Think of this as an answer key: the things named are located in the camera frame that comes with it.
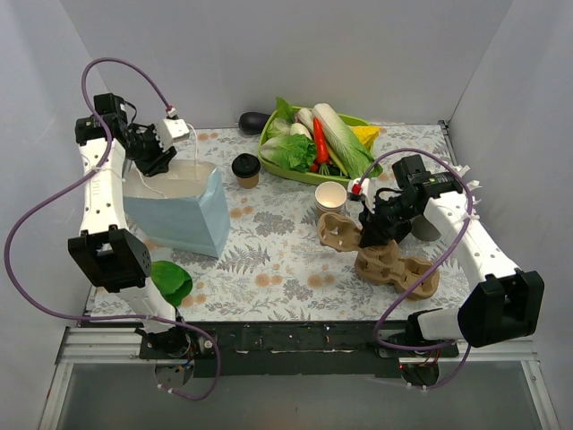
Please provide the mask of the pulp cup carrier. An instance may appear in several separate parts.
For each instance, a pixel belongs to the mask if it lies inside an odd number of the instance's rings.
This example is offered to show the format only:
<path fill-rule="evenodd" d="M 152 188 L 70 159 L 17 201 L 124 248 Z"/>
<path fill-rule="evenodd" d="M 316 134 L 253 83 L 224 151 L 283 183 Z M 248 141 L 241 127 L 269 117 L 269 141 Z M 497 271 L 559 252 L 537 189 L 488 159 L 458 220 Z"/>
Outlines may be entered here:
<path fill-rule="evenodd" d="M 322 245 L 337 252 L 353 252 L 359 249 L 361 229 L 347 216 L 325 212 L 317 224 L 317 233 Z"/>

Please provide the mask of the light blue paper bag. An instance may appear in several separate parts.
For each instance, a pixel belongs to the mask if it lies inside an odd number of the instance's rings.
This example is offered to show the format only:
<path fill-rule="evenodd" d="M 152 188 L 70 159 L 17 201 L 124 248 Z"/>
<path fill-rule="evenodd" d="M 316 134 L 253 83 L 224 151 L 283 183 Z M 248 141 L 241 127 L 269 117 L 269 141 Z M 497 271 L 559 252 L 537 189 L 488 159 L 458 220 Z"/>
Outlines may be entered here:
<path fill-rule="evenodd" d="M 126 172 L 124 210 L 153 243 L 219 258 L 230 218 L 217 166 L 208 161 L 174 159 L 166 173 L 145 177 Z"/>

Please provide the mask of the black cup lid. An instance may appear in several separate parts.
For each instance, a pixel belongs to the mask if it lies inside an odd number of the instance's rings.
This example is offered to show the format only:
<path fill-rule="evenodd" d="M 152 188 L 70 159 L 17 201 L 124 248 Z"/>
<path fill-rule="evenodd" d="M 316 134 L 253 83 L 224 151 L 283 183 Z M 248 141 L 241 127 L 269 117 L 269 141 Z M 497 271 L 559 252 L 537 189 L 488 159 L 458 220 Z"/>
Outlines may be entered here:
<path fill-rule="evenodd" d="M 250 153 L 242 153 L 235 157 L 231 168 L 236 177 L 250 178 L 260 173 L 261 162 Z"/>

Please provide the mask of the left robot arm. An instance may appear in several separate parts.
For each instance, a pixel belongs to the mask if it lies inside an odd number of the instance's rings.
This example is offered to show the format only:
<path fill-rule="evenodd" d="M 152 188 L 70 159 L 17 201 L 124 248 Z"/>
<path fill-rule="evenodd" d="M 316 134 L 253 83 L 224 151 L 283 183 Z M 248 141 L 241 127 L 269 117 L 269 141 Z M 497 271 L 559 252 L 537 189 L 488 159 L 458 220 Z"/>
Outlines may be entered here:
<path fill-rule="evenodd" d="M 151 280 L 150 252 L 128 229 L 123 195 L 126 160 L 152 177 L 169 170 L 176 150 L 162 147 L 155 125 L 131 122 L 129 105 L 113 93 L 100 94 L 94 98 L 94 114 L 76 121 L 75 137 L 90 179 L 80 233 L 69 239 L 68 252 L 93 286 L 121 297 L 143 315 L 137 332 L 151 348 L 179 358 L 189 351 L 191 338 L 175 325 L 179 313 Z"/>

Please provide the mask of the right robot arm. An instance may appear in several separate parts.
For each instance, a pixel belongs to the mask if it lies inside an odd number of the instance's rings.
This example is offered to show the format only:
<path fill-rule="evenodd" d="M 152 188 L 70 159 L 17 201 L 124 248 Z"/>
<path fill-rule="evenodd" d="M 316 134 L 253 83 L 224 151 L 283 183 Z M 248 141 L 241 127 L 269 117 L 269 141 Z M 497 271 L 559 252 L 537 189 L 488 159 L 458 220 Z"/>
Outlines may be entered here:
<path fill-rule="evenodd" d="M 457 308 L 411 314 L 397 348 L 421 357 L 457 340 L 480 348 L 534 334 L 544 292 L 541 276 L 522 271 L 495 244 L 474 212 L 472 191 L 460 170 L 445 166 L 433 174 L 424 166 L 425 151 L 404 154 L 392 166 L 397 196 L 384 200 L 370 193 L 367 176 L 348 187 L 349 195 L 363 202 L 360 246 L 402 239 L 410 232 L 412 219 L 423 216 L 449 243 L 437 262 L 454 256 L 471 291 Z"/>

